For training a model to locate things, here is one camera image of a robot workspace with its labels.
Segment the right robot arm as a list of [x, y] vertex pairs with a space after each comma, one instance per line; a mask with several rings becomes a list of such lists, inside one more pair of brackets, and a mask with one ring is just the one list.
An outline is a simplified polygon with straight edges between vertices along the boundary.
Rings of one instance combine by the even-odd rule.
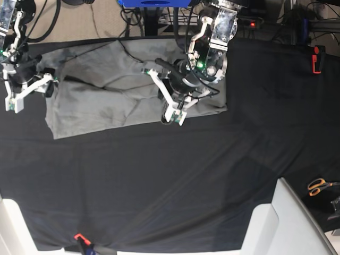
[[38, 92], [50, 98], [59, 83], [53, 68], [38, 69], [41, 55], [32, 57], [29, 43], [39, 43], [52, 32], [61, 10], [56, 11], [48, 30], [38, 38], [30, 38], [47, 3], [36, 13], [35, 1], [2, 1], [1, 4], [1, 74], [7, 96], [5, 110], [16, 114], [24, 109], [24, 99]]

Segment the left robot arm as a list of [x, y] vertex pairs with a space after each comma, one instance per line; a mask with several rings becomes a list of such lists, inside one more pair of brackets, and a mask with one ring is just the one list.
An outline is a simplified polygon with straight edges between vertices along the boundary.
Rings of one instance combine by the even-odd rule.
[[185, 35], [185, 57], [173, 63], [155, 59], [163, 68], [161, 73], [142, 70], [158, 87], [162, 123], [183, 125], [191, 107], [219, 95], [214, 85], [225, 77], [228, 44], [236, 35], [237, 15], [243, 7], [237, 1], [209, 1], [197, 17], [200, 31]]

